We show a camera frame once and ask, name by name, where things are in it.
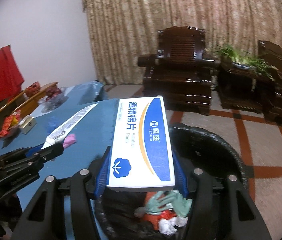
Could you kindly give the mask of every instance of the orange curved stripe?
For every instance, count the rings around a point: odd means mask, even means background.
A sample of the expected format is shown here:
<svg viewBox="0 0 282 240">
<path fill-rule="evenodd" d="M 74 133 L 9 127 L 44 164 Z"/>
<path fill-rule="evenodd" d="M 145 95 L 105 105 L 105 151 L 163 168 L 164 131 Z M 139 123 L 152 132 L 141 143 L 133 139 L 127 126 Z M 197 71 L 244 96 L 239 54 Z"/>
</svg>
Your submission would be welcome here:
<svg viewBox="0 0 282 240">
<path fill-rule="evenodd" d="M 150 166 L 150 163 L 148 161 L 148 158 L 146 156 L 144 145 L 143 145 L 143 138 L 142 138 L 142 124 L 143 124 L 145 112 L 146 112 L 146 109 L 148 108 L 148 105 L 149 105 L 149 103 L 144 108 L 144 110 L 143 110 L 143 112 L 141 114 L 141 118 L 140 118 L 140 123 L 139 123 L 139 144 L 140 144 L 140 150 L 141 150 L 142 157 L 143 157 L 143 159 L 145 161 L 145 164 L 146 164 L 146 166 L 148 166 L 148 168 L 151 171 L 151 173 L 154 174 L 152 169 L 151 169 L 151 166 Z"/>
</svg>

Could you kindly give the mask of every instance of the white wall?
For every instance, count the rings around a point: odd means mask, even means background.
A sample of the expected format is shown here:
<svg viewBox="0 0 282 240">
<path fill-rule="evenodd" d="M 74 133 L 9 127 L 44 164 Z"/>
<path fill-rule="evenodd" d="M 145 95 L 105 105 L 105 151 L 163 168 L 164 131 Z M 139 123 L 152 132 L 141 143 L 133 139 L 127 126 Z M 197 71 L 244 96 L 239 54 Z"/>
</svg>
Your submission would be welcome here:
<svg viewBox="0 0 282 240">
<path fill-rule="evenodd" d="M 0 48 L 9 44 L 23 88 L 96 79 L 81 0 L 0 0 Z"/>
</svg>

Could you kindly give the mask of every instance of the beige patterned curtain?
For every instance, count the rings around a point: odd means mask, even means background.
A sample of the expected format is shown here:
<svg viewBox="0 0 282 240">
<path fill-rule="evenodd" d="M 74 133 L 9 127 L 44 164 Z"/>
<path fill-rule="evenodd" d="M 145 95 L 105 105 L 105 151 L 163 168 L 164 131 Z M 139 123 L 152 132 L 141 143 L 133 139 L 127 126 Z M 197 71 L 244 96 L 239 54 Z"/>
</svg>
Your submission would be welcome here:
<svg viewBox="0 0 282 240">
<path fill-rule="evenodd" d="M 282 47 L 282 0 L 83 0 L 98 79 L 142 83 L 142 54 L 156 53 L 158 29 L 206 30 L 207 51 L 229 42 L 257 53 L 257 40 Z"/>
</svg>

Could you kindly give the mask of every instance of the white and blue box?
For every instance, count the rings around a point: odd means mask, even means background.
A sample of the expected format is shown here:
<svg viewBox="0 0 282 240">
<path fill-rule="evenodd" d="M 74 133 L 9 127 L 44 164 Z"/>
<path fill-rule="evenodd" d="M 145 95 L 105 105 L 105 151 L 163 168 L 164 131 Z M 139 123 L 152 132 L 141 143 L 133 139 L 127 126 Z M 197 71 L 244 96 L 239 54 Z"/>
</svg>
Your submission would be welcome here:
<svg viewBox="0 0 282 240">
<path fill-rule="evenodd" d="M 169 191 L 174 167 L 163 98 L 120 99 L 107 186 L 116 191 Z"/>
</svg>

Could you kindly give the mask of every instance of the floor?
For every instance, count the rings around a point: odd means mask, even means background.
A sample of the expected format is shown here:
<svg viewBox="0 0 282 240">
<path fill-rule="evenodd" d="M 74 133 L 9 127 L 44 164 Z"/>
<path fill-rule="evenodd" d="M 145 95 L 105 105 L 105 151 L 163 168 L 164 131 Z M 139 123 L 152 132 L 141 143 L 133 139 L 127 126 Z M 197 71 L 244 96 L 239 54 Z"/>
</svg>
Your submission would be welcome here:
<svg viewBox="0 0 282 240">
<path fill-rule="evenodd" d="M 141 85 L 106 86 L 109 98 L 142 96 Z M 205 128 L 220 135 L 247 166 L 249 193 L 273 240 L 282 237 L 282 126 L 266 123 L 262 114 L 222 109 L 212 91 L 210 116 L 167 110 L 168 122 Z"/>
</svg>

